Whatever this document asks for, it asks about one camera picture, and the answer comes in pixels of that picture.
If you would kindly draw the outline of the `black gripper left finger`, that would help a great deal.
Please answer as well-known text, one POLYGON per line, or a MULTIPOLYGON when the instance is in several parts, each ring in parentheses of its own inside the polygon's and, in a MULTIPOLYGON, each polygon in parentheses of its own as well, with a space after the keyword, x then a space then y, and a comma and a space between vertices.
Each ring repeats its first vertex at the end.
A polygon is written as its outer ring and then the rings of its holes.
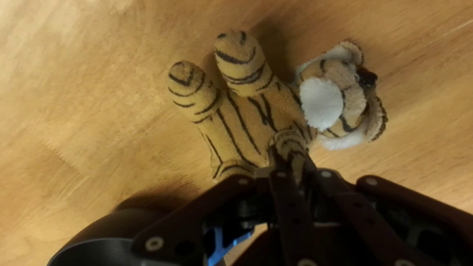
POLYGON ((218 266, 272 217, 269 180, 232 176, 150 223, 131 251, 155 266, 218 266))

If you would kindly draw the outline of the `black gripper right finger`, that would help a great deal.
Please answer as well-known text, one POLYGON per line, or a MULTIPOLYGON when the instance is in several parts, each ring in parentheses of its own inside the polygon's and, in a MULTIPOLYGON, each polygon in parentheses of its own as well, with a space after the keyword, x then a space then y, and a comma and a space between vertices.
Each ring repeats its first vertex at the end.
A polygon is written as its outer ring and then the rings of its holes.
POLYGON ((270 158, 269 266, 473 266, 473 215, 366 174, 270 158))

